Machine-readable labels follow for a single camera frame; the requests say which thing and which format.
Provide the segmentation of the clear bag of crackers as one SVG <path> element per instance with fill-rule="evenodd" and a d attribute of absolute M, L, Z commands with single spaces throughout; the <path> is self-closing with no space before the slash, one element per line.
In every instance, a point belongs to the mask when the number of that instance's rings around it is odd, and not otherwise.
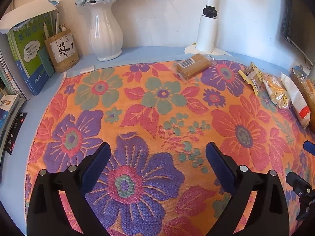
<path fill-rule="evenodd" d="M 281 81 L 273 75 L 265 74 L 263 83 L 271 102 L 279 109 L 289 109 L 290 97 L 286 89 L 283 87 Z"/>

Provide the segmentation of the white ceramic vase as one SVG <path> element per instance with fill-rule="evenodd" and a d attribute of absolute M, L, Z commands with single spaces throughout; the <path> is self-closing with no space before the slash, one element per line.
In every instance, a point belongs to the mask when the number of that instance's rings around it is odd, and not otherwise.
<path fill-rule="evenodd" d="M 123 33 L 112 12 L 113 2 L 91 3 L 90 46 L 98 61 L 109 61 L 122 54 Z"/>

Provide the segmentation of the spiral notebooks upright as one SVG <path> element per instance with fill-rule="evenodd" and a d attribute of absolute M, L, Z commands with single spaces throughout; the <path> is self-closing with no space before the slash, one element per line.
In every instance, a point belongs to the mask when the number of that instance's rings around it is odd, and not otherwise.
<path fill-rule="evenodd" d="M 1 34 L 1 79 L 10 94 L 18 94 L 26 101 L 31 99 L 32 93 L 20 74 L 5 34 Z"/>

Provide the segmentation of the black monitor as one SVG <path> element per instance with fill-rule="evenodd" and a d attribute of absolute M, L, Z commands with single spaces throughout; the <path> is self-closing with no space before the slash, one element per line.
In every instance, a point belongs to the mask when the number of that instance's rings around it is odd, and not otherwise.
<path fill-rule="evenodd" d="M 286 0 L 283 37 L 314 64 L 314 0 Z"/>

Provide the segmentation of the white red toast bread packet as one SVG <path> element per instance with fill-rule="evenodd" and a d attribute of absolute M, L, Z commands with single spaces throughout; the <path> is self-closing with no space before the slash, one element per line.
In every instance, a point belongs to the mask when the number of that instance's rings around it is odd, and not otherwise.
<path fill-rule="evenodd" d="M 311 111 L 302 93 L 292 79 L 283 73 L 281 74 L 281 82 L 289 94 L 299 123 L 303 128 L 306 128 L 310 123 Z"/>

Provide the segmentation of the floral orange tablecloth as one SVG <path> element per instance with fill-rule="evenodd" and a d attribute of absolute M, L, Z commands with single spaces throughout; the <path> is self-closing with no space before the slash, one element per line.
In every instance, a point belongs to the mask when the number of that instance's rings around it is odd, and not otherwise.
<path fill-rule="evenodd" d="M 218 60 L 183 82 L 173 62 L 124 65 L 66 78 L 50 99 L 28 158 L 25 204 L 38 172 L 78 165 L 107 142 L 112 156 L 86 199 L 111 235 L 205 235 L 230 199 L 206 159 L 221 152 L 254 172 L 294 171 L 314 184 L 314 134 L 293 110 Z"/>

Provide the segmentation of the white paper on books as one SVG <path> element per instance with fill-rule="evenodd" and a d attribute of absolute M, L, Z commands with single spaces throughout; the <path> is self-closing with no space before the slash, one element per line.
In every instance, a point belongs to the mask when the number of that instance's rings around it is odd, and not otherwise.
<path fill-rule="evenodd" d="M 2 16 L 1 34 L 7 34 L 13 27 L 26 20 L 57 10 L 59 3 L 60 0 L 34 0 L 21 5 Z"/>

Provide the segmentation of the yellow pastry packet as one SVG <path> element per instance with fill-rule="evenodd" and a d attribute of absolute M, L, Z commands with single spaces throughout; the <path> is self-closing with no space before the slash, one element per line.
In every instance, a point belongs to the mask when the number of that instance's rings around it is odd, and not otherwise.
<path fill-rule="evenodd" d="M 243 70 L 239 70 L 241 78 L 249 84 L 255 93 L 258 96 L 260 88 L 263 84 L 264 74 L 254 63 L 250 63 L 249 67 L 246 67 Z"/>

